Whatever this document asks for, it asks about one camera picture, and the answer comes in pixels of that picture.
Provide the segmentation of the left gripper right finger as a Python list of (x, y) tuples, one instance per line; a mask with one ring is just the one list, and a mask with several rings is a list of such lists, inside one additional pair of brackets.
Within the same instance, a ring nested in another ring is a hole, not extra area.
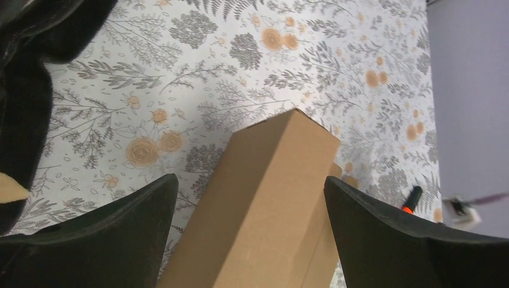
[(348, 287), (507, 287), (508, 240), (411, 215), (334, 176), (327, 211)]

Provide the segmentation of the brown cardboard box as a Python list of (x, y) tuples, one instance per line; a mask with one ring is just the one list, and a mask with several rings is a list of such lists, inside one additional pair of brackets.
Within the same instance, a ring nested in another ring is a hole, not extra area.
[(299, 109), (233, 133), (158, 287), (328, 287), (339, 144)]

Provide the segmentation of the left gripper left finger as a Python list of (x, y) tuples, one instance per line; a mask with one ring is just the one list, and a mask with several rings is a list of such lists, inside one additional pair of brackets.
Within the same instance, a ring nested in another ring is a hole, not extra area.
[(177, 194), (167, 174), (86, 214), (1, 238), (1, 286), (154, 287)]

